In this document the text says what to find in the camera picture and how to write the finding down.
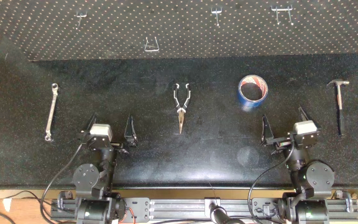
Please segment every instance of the claw hammer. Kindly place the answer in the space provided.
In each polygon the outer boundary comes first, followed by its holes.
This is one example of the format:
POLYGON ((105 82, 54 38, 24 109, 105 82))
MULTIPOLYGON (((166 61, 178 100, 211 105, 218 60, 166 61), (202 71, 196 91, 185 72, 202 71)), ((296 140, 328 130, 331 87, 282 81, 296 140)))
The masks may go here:
POLYGON ((329 82, 327 85, 334 83, 336 85, 336 97, 338 101, 338 129, 339 129, 339 136, 345 136, 345 126, 344 126, 344 117, 342 113, 342 97, 341 97, 341 85, 348 85, 349 81, 342 80, 340 78, 334 79, 329 82))

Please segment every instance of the wooden floor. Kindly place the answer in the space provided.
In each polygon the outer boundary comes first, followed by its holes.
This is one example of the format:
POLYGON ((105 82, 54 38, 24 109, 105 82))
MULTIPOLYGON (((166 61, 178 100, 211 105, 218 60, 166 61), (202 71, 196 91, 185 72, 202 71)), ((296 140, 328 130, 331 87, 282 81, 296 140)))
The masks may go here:
MULTIPOLYGON (((144 194, 148 194, 150 198, 194 198, 194 196, 196 196, 196 198, 203 198, 203 197, 210 197, 211 195, 209 195, 208 190, 202 190, 202 191, 197 191, 197 190, 186 190, 188 193, 185 195, 179 194, 178 192, 183 192, 183 190, 158 190, 158 193, 155 194, 151 194, 151 192, 155 192, 154 191, 123 191, 121 192, 121 194, 124 197, 144 197, 144 194)), ((246 198, 246 194, 247 191, 243 190, 244 194, 244 198, 246 198)), ((43 220, 43 218, 41 217, 40 214, 40 209, 39 209, 39 203, 38 201, 34 200, 34 199, 13 199, 11 202, 11 209, 10 212, 5 211, 4 209, 4 205, 2 204, 2 199, 3 197, 7 197, 10 195, 13 195, 15 193, 17 193, 18 190, 0 190, 0 212, 7 215, 8 217, 10 217, 13 221, 15 221, 16 224, 34 224, 34 223, 47 223, 45 220, 43 220)), ((37 196, 41 196, 42 191, 41 190, 35 190, 33 191, 35 192, 35 194, 37 196)), ((55 198, 55 194, 57 194, 58 191, 51 191, 51 197, 55 198)), ((217 195, 217 197, 221 197, 221 198, 225 198, 225 199, 230 199, 233 198, 234 195, 239 196, 238 193, 233 192, 232 195, 228 194, 227 191, 225 193, 225 191, 220 191, 220 190, 215 190, 215 194, 217 195)), ((255 191, 255 197, 279 197, 277 195, 281 195, 282 192, 281 191, 255 191)), ((24 194, 20 194, 18 195, 19 198, 22 197, 29 197, 30 195, 27 193, 24 194)), ((45 209, 47 211, 49 211, 50 207, 48 205, 45 204, 45 209)), ((5 223, 9 223, 7 220, 3 219, 2 217, 0 217, 0 224, 5 224, 5 223)), ((345 224, 358 224, 358 222, 344 222, 345 224)))

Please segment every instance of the pliers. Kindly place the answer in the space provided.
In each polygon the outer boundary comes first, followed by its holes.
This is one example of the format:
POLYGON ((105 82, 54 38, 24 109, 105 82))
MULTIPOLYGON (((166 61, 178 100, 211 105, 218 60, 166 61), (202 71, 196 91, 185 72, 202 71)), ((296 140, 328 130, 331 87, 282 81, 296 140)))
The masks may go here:
POLYGON ((178 101, 178 89, 179 89, 179 84, 175 84, 173 86, 173 99, 175 100, 175 104, 177 107, 177 112, 179 114, 178 118, 179 118, 179 133, 181 134, 181 129, 183 127, 183 122, 185 121, 185 113, 186 113, 186 109, 187 106, 190 103, 190 89, 189 89, 189 83, 186 84, 186 89, 187 89, 187 98, 185 103, 183 104, 183 106, 181 107, 178 101))

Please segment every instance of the black tabletop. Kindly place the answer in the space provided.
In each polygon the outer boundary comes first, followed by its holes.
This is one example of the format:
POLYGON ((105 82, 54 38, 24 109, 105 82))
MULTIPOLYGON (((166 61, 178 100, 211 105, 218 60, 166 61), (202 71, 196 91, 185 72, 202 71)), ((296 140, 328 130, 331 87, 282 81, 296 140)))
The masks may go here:
MULTIPOLYGON (((301 105, 323 128, 312 158, 330 164, 335 187, 358 188, 358 55, 304 55, 161 60, 74 60, 26 62, 0 56, 0 188, 42 188, 75 152, 76 134, 97 112, 110 124, 113 139, 124 140, 133 115, 139 147, 119 156, 115 188, 249 188, 265 169, 283 159, 272 147, 259 146, 262 114, 276 137, 300 121, 301 105), (241 110, 237 86, 246 75, 265 79, 268 96, 252 111, 241 110), (342 88, 347 136, 337 135, 334 78, 342 88), (52 142, 44 140, 52 101, 59 84, 52 142), (179 134, 172 86, 191 88, 191 103, 179 134)), ((89 162, 81 151, 53 187, 73 188, 76 167, 89 162)), ((290 188, 279 167, 258 184, 290 188)))

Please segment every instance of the hammer head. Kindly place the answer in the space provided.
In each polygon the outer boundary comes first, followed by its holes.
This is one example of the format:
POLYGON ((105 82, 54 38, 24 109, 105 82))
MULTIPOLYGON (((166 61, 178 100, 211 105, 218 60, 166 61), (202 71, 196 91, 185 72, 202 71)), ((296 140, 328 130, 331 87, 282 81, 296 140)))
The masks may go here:
POLYGON ((340 86, 340 85, 348 85, 349 81, 343 80, 341 78, 337 78, 337 79, 334 79, 331 82, 329 82, 327 85, 329 85, 331 83, 335 83, 336 86, 340 86))

